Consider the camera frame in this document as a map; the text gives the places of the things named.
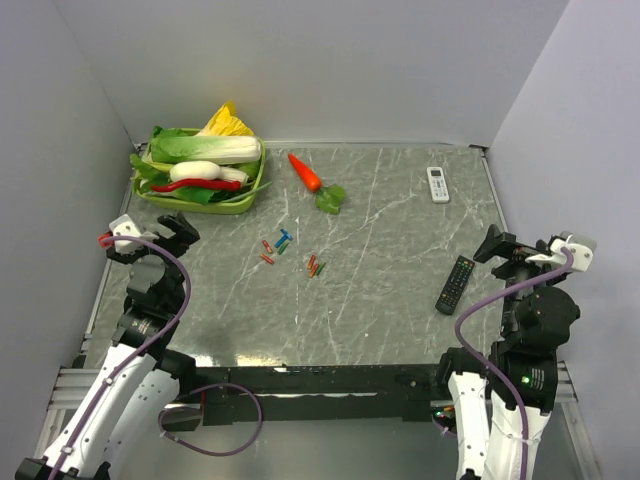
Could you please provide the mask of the black remote control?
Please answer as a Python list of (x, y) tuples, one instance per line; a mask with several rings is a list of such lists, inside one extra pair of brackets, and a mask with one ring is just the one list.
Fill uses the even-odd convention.
[(455, 313), (457, 305), (468, 285), (475, 262), (464, 256), (459, 256), (454, 262), (448, 278), (435, 303), (435, 309), (451, 316)]

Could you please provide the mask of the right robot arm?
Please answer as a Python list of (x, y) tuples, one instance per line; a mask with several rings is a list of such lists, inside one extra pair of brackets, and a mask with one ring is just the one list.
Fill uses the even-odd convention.
[[(457, 439), (457, 478), (532, 478), (556, 400), (557, 350), (581, 315), (557, 285), (587, 271), (596, 248), (594, 240), (571, 232), (528, 246), (491, 225), (473, 257), (456, 260), (435, 304), (445, 315), (454, 314), (476, 264), (501, 258), (492, 273), (505, 283), (459, 315), (454, 333), (460, 345), (441, 356), (436, 375), (438, 390), (452, 404), (432, 417)], [(497, 301), (503, 303), (501, 338), (484, 355), (463, 338), (461, 327)]]

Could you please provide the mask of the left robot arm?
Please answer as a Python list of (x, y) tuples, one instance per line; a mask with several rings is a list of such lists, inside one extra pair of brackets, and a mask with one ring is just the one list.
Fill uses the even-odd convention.
[(108, 258), (130, 268), (123, 313), (71, 420), (41, 457), (21, 462), (16, 478), (116, 479), (164, 406), (195, 395), (194, 359), (167, 345), (191, 296), (179, 258), (200, 236), (182, 213), (157, 221), (171, 236), (146, 231), (123, 215), (101, 237)]

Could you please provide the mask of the white remote control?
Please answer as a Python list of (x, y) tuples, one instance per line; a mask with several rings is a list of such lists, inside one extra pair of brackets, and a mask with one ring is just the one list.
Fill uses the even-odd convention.
[(448, 203), (450, 196), (443, 169), (440, 167), (428, 167), (427, 179), (432, 201), (436, 204)]

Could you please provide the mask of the red chili pepper toy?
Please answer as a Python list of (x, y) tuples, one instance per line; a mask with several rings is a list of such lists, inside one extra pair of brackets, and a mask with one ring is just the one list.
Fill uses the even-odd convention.
[(238, 191), (243, 187), (243, 185), (240, 181), (189, 178), (175, 181), (167, 185), (152, 185), (151, 190), (154, 192), (169, 193), (186, 187), (195, 187), (207, 190)]

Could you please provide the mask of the white radish toy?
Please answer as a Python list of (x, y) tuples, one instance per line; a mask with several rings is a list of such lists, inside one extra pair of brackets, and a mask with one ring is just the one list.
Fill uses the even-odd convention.
[(188, 161), (174, 165), (169, 171), (169, 178), (173, 182), (186, 179), (221, 180), (227, 182), (240, 182), (246, 184), (249, 175), (243, 171), (219, 166), (209, 161)]

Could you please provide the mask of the green tray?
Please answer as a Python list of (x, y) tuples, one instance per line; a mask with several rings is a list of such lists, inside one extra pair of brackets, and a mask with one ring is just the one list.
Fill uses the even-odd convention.
[(264, 144), (255, 136), (156, 126), (144, 152), (130, 156), (132, 192), (161, 208), (239, 214), (264, 187), (265, 162)]

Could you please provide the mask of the napa cabbage toy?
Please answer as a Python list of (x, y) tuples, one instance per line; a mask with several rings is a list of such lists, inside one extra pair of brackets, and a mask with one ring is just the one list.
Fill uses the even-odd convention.
[(262, 145), (254, 136), (199, 135), (198, 130), (157, 127), (149, 141), (154, 162), (210, 161), (231, 165), (257, 161)]

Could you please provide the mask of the blue battery upper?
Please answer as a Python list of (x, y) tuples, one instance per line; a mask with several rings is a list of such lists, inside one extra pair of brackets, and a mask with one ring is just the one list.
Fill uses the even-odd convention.
[(281, 233), (283, 235), (283, 238), (285, 238), (286, 240), (293, 240), (292, 235), (286, 230), (286, 229), (281, 229)]

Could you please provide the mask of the blue battery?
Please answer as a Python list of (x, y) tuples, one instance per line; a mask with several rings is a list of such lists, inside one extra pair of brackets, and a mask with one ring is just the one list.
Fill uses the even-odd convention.
[(286, 240), (288, 239), (287, 236), (282, 236), (276, 243), (275, 243), (275, 248), (279, 248)]
[(286, 240), (293, 240), (292, 235), (286, 230), (286, 229), (281, 229), (281, 233), (283, 235), (283, 238), (285, 238)]

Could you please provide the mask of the blue battery lower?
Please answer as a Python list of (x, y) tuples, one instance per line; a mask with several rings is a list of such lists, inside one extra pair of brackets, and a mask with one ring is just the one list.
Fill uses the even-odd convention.
[(275, 248), (279, 248), (286, 240), (288, 239), (287, 236), (282, 236), (276, 243), (275, 243)]

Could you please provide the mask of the yellow leaf toy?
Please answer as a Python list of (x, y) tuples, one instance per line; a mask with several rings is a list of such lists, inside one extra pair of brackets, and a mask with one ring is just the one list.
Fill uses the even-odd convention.
[(237, 117), (234, 102), (227, 101), (197, 133), (197, 136), (254, 136), (254, 132)]

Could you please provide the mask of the orange battery cluster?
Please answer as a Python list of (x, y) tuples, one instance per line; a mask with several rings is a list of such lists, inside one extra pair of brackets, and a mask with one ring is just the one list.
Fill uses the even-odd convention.
[(316, 264), (313, 265), (313, 267), (311, 268), (311, 270), (309, 272), (309, 278), (313, 278), (316, 275), (316, 273), (319, 270), (319, 267), (320, 267), (319, 263), (316, 263)]

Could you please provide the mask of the orange toy carrot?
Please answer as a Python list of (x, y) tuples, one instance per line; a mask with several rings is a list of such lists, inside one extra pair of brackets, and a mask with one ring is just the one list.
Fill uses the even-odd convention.
[(314, 194), (315, 206), (325, 213), (339, 214), (346, 197), (344, 188), (337, 184), (324, 185), (320, 177), (294, 154), (289, 153), (288, 159), (299, 179)]

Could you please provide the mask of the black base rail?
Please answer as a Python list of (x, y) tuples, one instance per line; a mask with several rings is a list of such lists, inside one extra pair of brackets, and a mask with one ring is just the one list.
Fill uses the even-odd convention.
[(429, 422), (453, 404), (436, 364), (198, 367), (178, 401), (206, 426), (399, 418)]

